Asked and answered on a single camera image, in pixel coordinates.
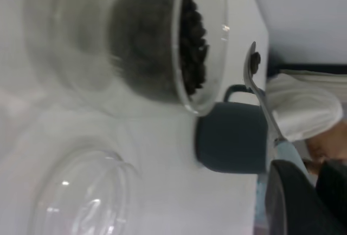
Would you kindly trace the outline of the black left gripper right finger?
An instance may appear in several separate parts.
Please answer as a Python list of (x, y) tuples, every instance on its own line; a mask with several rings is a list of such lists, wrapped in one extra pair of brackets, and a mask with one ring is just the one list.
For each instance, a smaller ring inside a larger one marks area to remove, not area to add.
[(317, 234), (346, 234), (346, 166), (323, 163), (316, 182)]

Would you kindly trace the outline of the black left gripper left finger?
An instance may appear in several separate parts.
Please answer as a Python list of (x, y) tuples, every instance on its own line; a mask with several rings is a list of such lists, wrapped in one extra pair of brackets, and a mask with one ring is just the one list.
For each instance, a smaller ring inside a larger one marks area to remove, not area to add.
[(270, 234), (329, 234), (329, 216), (306, 175), (293, 163), (274, 160), (265, 208)]

